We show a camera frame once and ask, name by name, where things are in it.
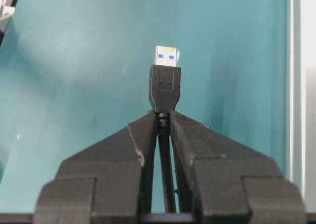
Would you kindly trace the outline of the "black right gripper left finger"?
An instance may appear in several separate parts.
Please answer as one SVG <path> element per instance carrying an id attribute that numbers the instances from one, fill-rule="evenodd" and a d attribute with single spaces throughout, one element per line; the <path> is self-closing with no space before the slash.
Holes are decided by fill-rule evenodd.
<path id="1" fill-rule="evenodd" d="M 151 211 L 156 134 L 150 112 L 64 160 L 40 192 L 34 223 L 137 223 Z"/>

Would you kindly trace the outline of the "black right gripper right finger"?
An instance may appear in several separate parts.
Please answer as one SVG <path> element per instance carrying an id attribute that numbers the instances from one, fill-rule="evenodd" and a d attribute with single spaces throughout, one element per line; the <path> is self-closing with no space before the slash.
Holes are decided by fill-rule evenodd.
<path id="1" fill-rule="evenodd" d="M 179 208 L 200 224 L 304 224 L 276 161 L 176 111 L 170 114 Z"/>

